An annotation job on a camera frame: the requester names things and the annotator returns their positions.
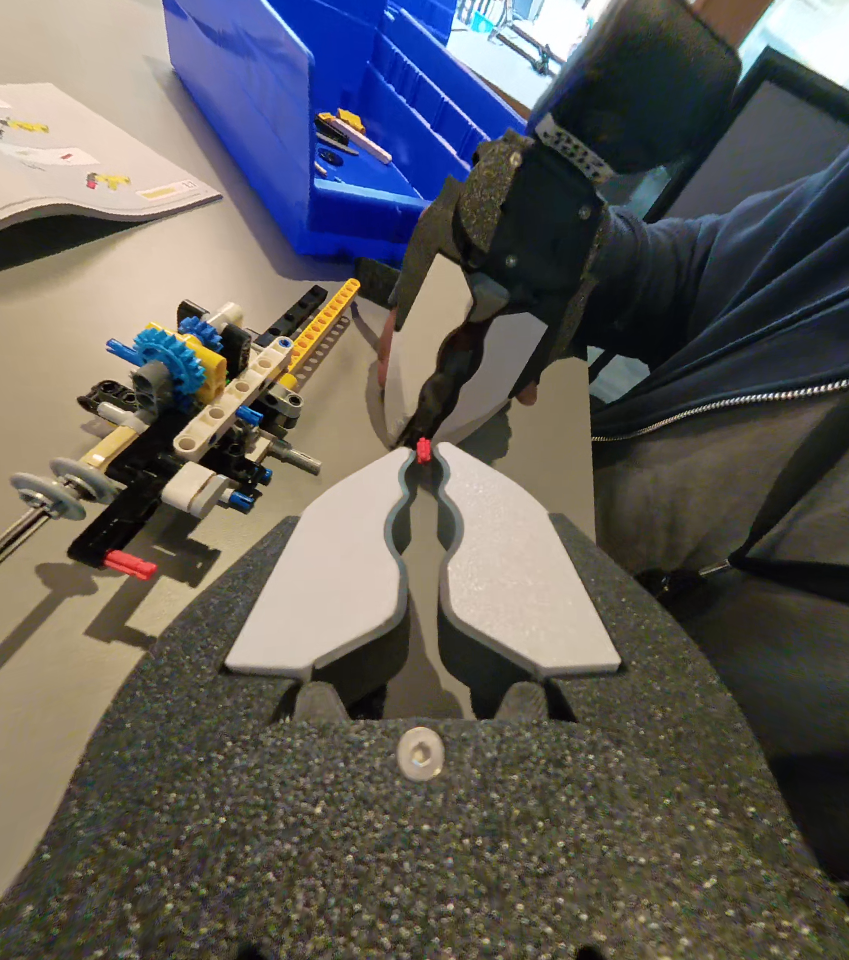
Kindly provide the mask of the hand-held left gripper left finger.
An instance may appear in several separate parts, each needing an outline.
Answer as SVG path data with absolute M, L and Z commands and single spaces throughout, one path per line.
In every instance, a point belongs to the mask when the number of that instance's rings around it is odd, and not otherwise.
M 226 655 L 228 671 L 312 673 L 398 626 L 413 464 L 400 447 L 305 508 Z

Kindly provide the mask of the person in dark jacket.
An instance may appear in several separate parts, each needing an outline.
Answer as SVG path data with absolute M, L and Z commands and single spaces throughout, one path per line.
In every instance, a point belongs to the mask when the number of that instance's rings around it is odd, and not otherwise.
M 783 466 L 849 393 L 715 411 L 595 447 L 599 546 L 624 570 L 701 569 L 745 540 Z M 849 452 L 756 548 L 849 566 Z M 675 608 L 770 758 L 849 758 L 849 606 L 725 571 Z

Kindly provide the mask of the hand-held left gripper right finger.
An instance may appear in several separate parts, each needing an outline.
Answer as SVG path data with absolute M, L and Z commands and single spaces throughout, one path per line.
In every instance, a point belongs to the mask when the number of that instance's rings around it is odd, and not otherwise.
M 450 442 L 432 456 L 453 533 L 440 579 L 448 622 L 539 680 L 618 671 L 622 657 L 546 508 Z

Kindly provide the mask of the black lego beam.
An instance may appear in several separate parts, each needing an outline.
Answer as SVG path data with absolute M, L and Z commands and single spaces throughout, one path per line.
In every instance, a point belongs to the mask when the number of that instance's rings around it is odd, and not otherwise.
M 359 155 L 359 151 L 351 144 L 346 133 L 341 132 L 320 116 L 316 116 L 313 123 L 315 137 L 322 145 L 352 157 Z

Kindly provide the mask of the pale lego beam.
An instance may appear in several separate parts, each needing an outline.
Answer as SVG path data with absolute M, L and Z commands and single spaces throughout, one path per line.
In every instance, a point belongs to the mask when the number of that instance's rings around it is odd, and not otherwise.
M 351 127 L 339 117 L 332 117 L 332 120 L 337 129 L 347 137 L 350 142 L 356 144 L 358 148 L 369 156 L 384 165 L 389 165 L 393 162 L 392 154 L 371 140 L 365 133 Z

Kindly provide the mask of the person's right forearm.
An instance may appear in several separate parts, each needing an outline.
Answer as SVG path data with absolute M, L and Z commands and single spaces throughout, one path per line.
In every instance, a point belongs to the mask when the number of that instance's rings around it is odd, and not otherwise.
M 573 352 L 649 369 L 698 359 L 849 299 L 849 146 L 822 171 L 724 214 L 648 223 L 606 211 Z

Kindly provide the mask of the black framed panel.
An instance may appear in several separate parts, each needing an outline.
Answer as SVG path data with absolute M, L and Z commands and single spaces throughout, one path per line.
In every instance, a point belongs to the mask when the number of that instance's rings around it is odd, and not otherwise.
M 848 145 L 849 89 L 767 47 L 713 144 L 647 174 L 627 207 L 647 223 L 726 213 L 824 169 Z

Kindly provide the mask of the grey lego instruction booklet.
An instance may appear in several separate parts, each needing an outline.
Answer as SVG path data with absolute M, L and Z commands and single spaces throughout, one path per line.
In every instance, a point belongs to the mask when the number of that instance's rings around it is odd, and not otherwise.
M 0 232 L 59 215 L 146 223 L 221 198 L 55 85 L 0 84 Z

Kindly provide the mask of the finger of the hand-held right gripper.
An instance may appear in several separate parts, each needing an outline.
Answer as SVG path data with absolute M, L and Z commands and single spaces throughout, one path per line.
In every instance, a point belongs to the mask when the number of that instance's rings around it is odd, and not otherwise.
M 421 391 L 436 373 L 448 338 L 466 322 L 474 296 L 461 267 L 435 256 L 401 328 L 392 334 L 383 390 L 383 415 L 389 443 L 403 444 Z
M 495 317 L 485 335 L 476 372 L 461 387 L 450 413 L 430 437 L 431 443 L 458 444 L 498 414 L 548 330 L 529 313 Z

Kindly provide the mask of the multicolour lego model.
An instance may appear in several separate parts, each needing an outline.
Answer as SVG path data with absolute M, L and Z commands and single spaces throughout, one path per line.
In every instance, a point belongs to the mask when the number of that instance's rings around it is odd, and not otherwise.
M 184 300 L 173 329 L 151 322 L 130 344 L 108 340 L 129 383 L 103 380 L 78 397 L 106 433 L 77 459 L 53 459 L 49 476 L 10 476 L 26 509 L 0 534 L 0 565 L 47 523 L 84 522 L 98 505 L 67 557 L 148 581 L 157 565 L 128 547 L 161 506 L 195 521 L 217 507 L 246 515 L 271 481 L 269 458 L 319 475 L 321 462 L 287 435 L 303 410 L 299 382 L 360 286 L 313 286 L 263 333 L 235 303 L 209 311 Z

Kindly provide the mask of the blue plastic bin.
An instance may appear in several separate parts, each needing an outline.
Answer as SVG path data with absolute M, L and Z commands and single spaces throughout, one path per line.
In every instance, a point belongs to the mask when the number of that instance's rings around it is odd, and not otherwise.
M 418 14 L 444 2 L 164 2 L 170 61 L 296 253 L 399 263 L 422 210 L 479 144 L 526 121 Z M 318 142 L 360 116 L 389 165 Z

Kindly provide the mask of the person's right hand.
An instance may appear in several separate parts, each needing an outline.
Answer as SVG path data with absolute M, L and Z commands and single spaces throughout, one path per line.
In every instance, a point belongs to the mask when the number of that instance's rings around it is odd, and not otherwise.
M 389 357 L 391 344 L 395 330 L 397 309 L 390 310 L 385 320 L 383 329 L 378 338 L 377 346 L 377 365 L 376 380 L 379 390 L 383 393 L 386 383 L 387 371 L 389 366 Z M 515 400 L 523 406 L 533 406 L 538 401 L 539 383 L 533 381 L 524 387 L 516 396 Z

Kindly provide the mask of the person in dark hoodie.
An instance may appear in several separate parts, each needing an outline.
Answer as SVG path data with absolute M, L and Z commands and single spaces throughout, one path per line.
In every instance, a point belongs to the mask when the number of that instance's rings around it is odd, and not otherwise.
M 599 444 L 645 438 L 716 411 L 845 394 L 849 394 L 849 334 L 826 337 L 823 342 L 810 333 L 774 338 L 713 366 L 656 372 L 631 395 L 595 416 L 593 455 Z M 782 467 L 740 546 L 719 562 L 698 569 L 652 568 L 634 574 L 685 577 L 676 587 L 676 597 L 663 600 L 673 617 L 675 609 L 701 594 L 715 575 L 732 570 L 791 593 L 849 606 L 849 565 L 758 558 L 756 554 L 759 544 L 848 452 L 849 398 L 842 398 L 805 435 Z M 849 890 L 849 757 L 826 754 L 777 759 L 770 757 L 756 738 L 815 857 L 832 880 L 847 883 Z

